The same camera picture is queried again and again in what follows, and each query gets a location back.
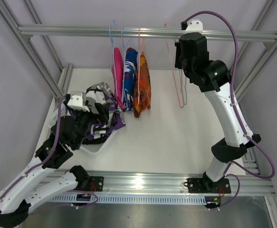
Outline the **purple grey patterned trousers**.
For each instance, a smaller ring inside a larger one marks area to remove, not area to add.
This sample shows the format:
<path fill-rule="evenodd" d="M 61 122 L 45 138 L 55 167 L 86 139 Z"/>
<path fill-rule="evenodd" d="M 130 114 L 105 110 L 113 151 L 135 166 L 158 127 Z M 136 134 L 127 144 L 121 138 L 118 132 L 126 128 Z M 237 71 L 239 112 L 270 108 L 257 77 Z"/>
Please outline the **purple grey patterned trousers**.
<path fill-rule="evenodd" d="M 70 116 L 61 118 L 59 142 L 73 150 L 104 143 L 125 126 L 122 110 L 105 82 L 92 85 L 78 96 L 66 94 L 64 105 Z"/>

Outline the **pink hanger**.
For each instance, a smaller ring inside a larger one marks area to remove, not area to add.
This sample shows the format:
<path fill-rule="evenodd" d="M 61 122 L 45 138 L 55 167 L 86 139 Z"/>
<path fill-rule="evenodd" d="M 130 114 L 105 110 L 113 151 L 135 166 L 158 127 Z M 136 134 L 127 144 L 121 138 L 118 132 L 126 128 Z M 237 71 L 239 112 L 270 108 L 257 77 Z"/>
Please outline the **pink hanger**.
<path fill-rule="evenodd" d="M 142 38 L 141 39 L 141 27 L 138 28 L 138 103 L 140 102 L 140 63 L 141 63 L 141 60 L 140 60 L 140 56 L 142 54 L 142 51 L 143 51 L 143 47 L 144 47 L 144 44 L 145 44 L 145 39 Z"/>
<path fill-rule="evenodd" d="M 167 52 L 168 52 L 168 56 L 169 56 L 172 77 L 173 77 L 173 81 L 174 81 L 174 85 L 175 85 L 177 101 L 178 101 L 179 107 L 182 109 L 185 106 L 185 98 L 184 98 L 184 92 L 183 92 L 183 78 L 182 78 L 183 74 L 182 74 L 181 70 L 178 70 L 178 74 L 179 74 L 179 86 L 178 86 L 178 83 L 176 82 L 176 76 L 175 76 L 176 69 L 175 69 L 173 61 L 172 61 L 172 55 L 171 55 L 168 39 L 165 39 L 165 42 L 166 42 Z"/>

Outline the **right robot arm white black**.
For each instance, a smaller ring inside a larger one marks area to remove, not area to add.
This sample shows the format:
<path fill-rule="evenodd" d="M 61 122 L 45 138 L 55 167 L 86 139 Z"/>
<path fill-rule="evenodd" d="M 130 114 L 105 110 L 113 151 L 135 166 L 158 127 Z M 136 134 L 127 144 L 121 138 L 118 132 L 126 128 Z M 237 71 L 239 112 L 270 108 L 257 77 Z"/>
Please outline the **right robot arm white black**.
<path fill-rule="evenodd" d="M 190 83 L 199 87 L 212 105 L 221 127 L 224 138 L 211 147 L 214 158 L 203 174 L 202 182 L 194 189 L 207 193 L 219 188 L 229 162 L 242 157 L 248 148 L 259 143 L 261 137 L 246 125 L 241 110 L 234 111 L 236 99 L 231 95 L 231 76 L 224 62 L 210 60 L 207 50 L 207 39 L 199 32 L 183 34 L 175 42 L 175 67 L 182 69 Z"/>

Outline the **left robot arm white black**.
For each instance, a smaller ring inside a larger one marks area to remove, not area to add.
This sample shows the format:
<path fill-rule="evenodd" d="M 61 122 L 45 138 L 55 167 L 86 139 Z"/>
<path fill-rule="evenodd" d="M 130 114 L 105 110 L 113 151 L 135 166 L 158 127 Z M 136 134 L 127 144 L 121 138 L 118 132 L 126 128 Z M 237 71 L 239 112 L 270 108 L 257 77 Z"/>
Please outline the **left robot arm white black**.
<path fill-rule="evenodd" d="M 17 178 L 0 192 L 0 227 L 18 226 L 39 206 L 64 192 L 78 191 L 86 199 L 102 191 L 103 177 L 90 176 L 81 165 L 73 166 L 60 178 L 38 187 L 80 148 L 91 124 L 101 120 L 101 113 L 86 106 L 67 106 L 69 115 L 62 115 L 63 107 L 59 104 L 49 138 Z"/>

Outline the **orange patterned trousers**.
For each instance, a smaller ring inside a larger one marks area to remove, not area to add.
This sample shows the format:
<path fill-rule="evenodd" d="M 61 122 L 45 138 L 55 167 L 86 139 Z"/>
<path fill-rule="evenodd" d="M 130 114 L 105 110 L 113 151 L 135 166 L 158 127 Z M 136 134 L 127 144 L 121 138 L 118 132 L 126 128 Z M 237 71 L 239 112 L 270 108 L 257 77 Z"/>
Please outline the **orange patterned trousers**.
<path fill-rule="evenodd" d="M 139 71 L 134 87 L 134 108 L 135 118 L 139 118 L 140 114 L 146 109 L 151 109 L 151 81 L 147 59 L 144 52 L 139 58 Z"/>

